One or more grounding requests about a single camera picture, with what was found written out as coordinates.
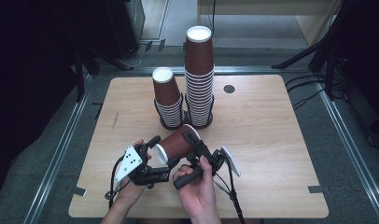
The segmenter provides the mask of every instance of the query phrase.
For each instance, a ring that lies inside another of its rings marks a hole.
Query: wooden tabletop
[[[184,78],[176,80],[185,93]],[[226,93],[226,85],[233,85],[234,93]],[[227,147],[239,166],[242,176],[235,175],[233,181],[244,217],[326,217],[329,209],[323,194],[308,189],[319,183],[283,79],[276,75],[215,76],[213,93],[214,120],[199,134],[212,152]],[[163,139],[172,133],[161,126],[153,99],[152,77],[111,81],[77,183],[87,194],[73,195],[71,217],[103,217],[111,171],[128,145],[140,138],[148,141],[160,135]],[[148,164],[162,167],[152,149],[149,153],[153,159]],[[218,173],[229,183],[226,165]],[[237,217],[228,195],[215,189],[220,216]],[[171,179],[146,189],[128,217],[188,215]]]

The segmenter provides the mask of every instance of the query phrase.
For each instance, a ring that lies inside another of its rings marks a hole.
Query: aluminum rail
[[[89,86],[91,85],[91,82],[92,82],[91,76],[87,75],[87,78],[85,80],[86,89],[89,88]],[[26,224],[37,223],[38,218],[42,212],[42,209],[44,208],[45,202],[48,198],[50,189],[52,188],[53,182],[55,181],[55,177],[59,172],[59,169],[61,167],[61,164],[64,158],[64,154],[70,143],[71,137],[73,136],[73,132],[77,127],[79,117],[87,102],[88,96],[89,96],[89,92],[86,91],[82,99],[76,104],[73,110],[73,113],[71,114],[70,120],[68,121],[64,129],[62,138],[59,141],[59,144],[56,147],[55,153],[49,163],[48,170],[46,171],[40,185],[38,186],[32,205],[30,206],[23,223],[26,223]]]
[[[323,86],[319,83],[316,84],[316,87],[319,91],[323,90]],[[329,96],[323,91],[321,92],[321,99],[323,100],[323,103],[330,114],[331,120],[334,123],[342,142],[344,143],[344,148],[346,149],[347,155],[358,173],[358,178],[370,198],[373,209],[379,217],[379,187],[376,184],[366,162],[363,160],[350,132],[347,130],[335,102],[331,101]]]

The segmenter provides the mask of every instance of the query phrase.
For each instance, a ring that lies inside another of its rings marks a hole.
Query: metal stand
[[[316,52],[312,61],[309,62],[308,68],[311,72],[318,72],[323,67],[324,63],[327,62],[327,72],[326,72],[326,85],[325,92],[329,96],[330,100],[333,101],[332,96],[332,80],[334,76],[334,61],[336,56],[336,44],[339,39],[339,29],[342,29],[344,20],[356,1],[344,0],[340,12],[338,13],[332,26],[329,28],[324,37],[315,43],[313,46],[305,49],[299,54],[293,56],[292,58],[282,62],[280,64],[272,65],[272,68],[284,69],[288,66],[294,64],[300,59]]]

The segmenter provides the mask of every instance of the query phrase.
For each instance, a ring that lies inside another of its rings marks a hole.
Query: cup stack
[[[187,31],[185,78],[189,123],[197,129],[210,125],[213,115],[214,58],[212,32],[204,26]]]
[[[155,108],[161,124],[168,130],[178,129],[184,122],[183,95],[180,93],[175,76],[169,67],[159,67],[152,73]]]

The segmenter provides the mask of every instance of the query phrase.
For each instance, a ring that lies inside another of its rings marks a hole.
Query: human hand
[[[144,143],[143,139],[137,140],[133,146],[142,145]],[[120,181],[120,187],[124,187],[119,191],[117,199],[115,203],[125,203],[132,207],[140,198],[144,190],[147,186],[136,186],[132,181],[130,182],[130,178],[126,176]]]
[[[144,143],[143,139],[137,140],[133,146],[142,145]],[[147,186],[136,186],[130,178],[126,176],[120,181],[120,187],[124,187],[118,193],[116,200],[111,206],[102,223],[123,223],[129,210],[134,206],[139,200],[140,196],[144,192]]]
[[[199,159],[203,177],[198,177],[178,191],[181,204],[189,214],[191,222],[221,223],[216,206],[216,193],[213,185],[212,166],[204,156]],[[182,165],[173,175],[177,180],[183,175],[192,174],[193,169]]]

